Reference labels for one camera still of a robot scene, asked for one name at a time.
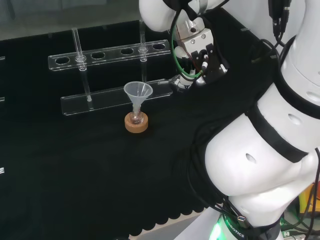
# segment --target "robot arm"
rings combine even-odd
[[[229,0],[140,0],[139,8],[145,24],[153,31],[170,30],[172,54],[180,75],[170,83],[184,91],[196,81],[198,86],[214,82],[228,69],[221,55],[209,21],[198,14],[221,6]],[[173,38],[179,46],[173,49]],[[195,69],[185,70],[177,58],[189,58]]]
[[[154,31],[170,29],[175,17],[164,1],[140,0],[141,16]],[[224,1],[205,2],[210,9]],[[272,226],[268,230],[272,240],[283,240],[276,223],[290,202],[315,181],[320,164],[320,153],[315,150],[320,146],[320,0],[305,3],[300,32],[282,65],[283,79],[275,81],[247,114],[219,132],[205,151],[205,170],[211,182],[228,196],[238,216],[255,228]],[[189,6],[196,13],[201,9],[197,0]],[[275,26],[283,29],[287,19],[281,25],[279,16],[276,19]],[[215,44],[210,29],[198,20],[190,21],[182,11],[176,22],[189,54],[199,54]],[[274,35],[279,36],[277,27]],[[243,228],[232,227],[222,217],[219,222],[226,239],[242,236]]]
[[[214,9],[225,0],[192,0],[189,6],[199,13],[201,4],[204,3],[205,11]],[[170,29],[171,23],[175,17],[176,11],[168,7],[163,0],[139,0],[140,14],[145,24],[153,31],[164,32]]]

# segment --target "clear funnel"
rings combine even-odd
[[[133,105],[133,112],[129,119],[132,124],[141,124],[144,121],[144,116],[140,112],[141,104],[153,93],[153,88],[142,81],[132,81],[124,85],[123,90],[130,98]]]

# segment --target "green cable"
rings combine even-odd
[[[171,37],[171,48],[172,48],[172,54],[173,54],[173,58],[174,58],[175,64],[176,64],[176,66],[179,68],[179,70],[180,70],[184,75],[186,75],[186,76],[189,77],[189,78],[195,79],[195,78],[199,77],[199,76],[203,73],[203,71],[201,70],[201,71],[200,71],[199,73],[197,73],[196,75],[191,75],[191,74],[187,73],[187,72],[180,66],[180,64],[179,64],[179,62],[178,62],[178,59],[177,59],[177,56],[176,56],[176,53],[175,53],[175,48],[174,48],[174,35],[173,35],[173,34],[172,34],[172,37]]]

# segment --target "round wooden base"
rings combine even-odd
[[[129,115],[131,112],[129,112],[125,118],[124,118],[124,125],[125,128],[133,134],[140,134],[142,132],[144,132],[145,130],[147,130],[148,128],[148,116],[144,113],[141,112],[143,114],[143,123],[141,124],[132,124],[129,120]]]

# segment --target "black tablecloth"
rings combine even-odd
[[[202,211],[172,174],[203,122],[244,112],[271,83],[249,62],[257,39],[224,10],[208,16],[230,70],[186,95],[150,100],[149,128],[130,134],[131,106],[63,116],[60,97],[83,93],[77,69],[53,72],[48,56],[74,52],[71,31],[0,42],[0,239],[113,240],[180,213]],[[139,22],[79,30],[83,50],[139,42]],[[168,33],[146,33],[147,41]],[[170,55],[148,60],[148,80],[176,73]],[[92,91],[141,79],[139,60],[88,68]]]

